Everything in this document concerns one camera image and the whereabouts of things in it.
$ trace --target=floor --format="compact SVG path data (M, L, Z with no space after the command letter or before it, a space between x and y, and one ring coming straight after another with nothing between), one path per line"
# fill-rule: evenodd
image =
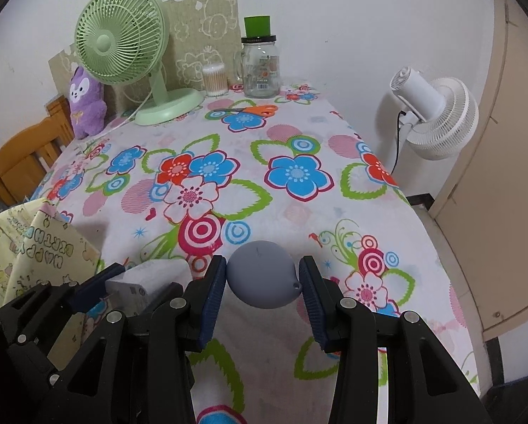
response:
M482 338L482 323L474 303L474 298L470 293L468 283L464 278L463 271L454 256L451 247L438 224L433 220L423 206L413 207L417 216L425 226L429 238L433 242L439 255L448 278L451 279L454 291L457 294L460 307L464 313L464 319L467 322L468 333L474 348L474 358L476 368L478 369L478 379L480 381L480 395L483 396L490 387L492 387L492 374L489 369L488 353Z

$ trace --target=cotton swab container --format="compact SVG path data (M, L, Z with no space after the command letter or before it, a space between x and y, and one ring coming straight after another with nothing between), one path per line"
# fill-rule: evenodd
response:
M223 95L228 92L225 64L204 65L201 71L203 73L205 92L208 97L217 97L218 95Z

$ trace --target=green desk fan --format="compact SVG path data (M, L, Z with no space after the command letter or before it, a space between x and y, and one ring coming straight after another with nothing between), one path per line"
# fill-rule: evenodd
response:
M141 126L177 118L203 101L195 89L166 89L160 59L169 38L161 0L91 0L75 32L83 67L102 83L125 85L148 75L153 100L136 113Z

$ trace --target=green lid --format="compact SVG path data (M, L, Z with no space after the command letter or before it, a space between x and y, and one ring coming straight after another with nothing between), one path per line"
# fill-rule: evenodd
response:
M269 16L251 16L244 18L244 28L246 36L254 38L257 36L270 35L270 17Z

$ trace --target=yellow fabric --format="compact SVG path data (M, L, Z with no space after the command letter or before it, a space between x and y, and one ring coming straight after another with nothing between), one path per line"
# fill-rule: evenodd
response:
M0 213L0 307L40 282L52 285L95 274L99 251L67 223L47 199L36 199ZM66 325L59 351L81 344L82 315Z

